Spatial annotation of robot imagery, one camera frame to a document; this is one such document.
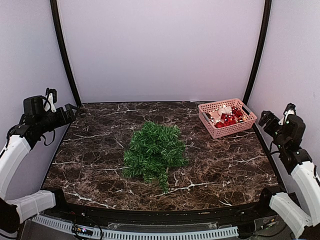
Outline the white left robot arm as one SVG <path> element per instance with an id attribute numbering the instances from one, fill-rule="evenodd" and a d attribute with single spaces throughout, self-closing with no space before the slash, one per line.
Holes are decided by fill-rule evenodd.
<path id="1" fill-rule="evenodd" d="M 12 179 L 35 145 L 45 139 L 46 133 L 55 133 L 76 119 L 76 106 L 68 103 L 55 107 L 55 103 L 51 94 L 24 99 L 18 124 L 6 134 L 6 143 L 0 152 L 0 229 L 9 234 L 45 210 L 51 209 L 60 218 L 67 218 L 71 213 L 70 206 L 59 199 L 57 190 L 39 190 L 16 199 L 8 197 Z"/>

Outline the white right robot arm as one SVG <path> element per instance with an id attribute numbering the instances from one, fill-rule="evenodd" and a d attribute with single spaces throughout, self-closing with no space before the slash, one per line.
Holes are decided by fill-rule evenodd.
<path id="1" fill-rule="evenodd" d="M 264 110 L 258 124 L 273 138 L 276 153 L 295 181 L 306 208 L 300 207 L 280 188 L 265 188 L 260 202 L 255 205 L 255 213 L 266 217 L 275 211 L 294 236 L 299 238 L 307 228 L 316 227 L 320 223 L 320 175 L 309 153 L 301 147 L 306 125 L 294 109 L 285 110 L 282 119 Z"/>

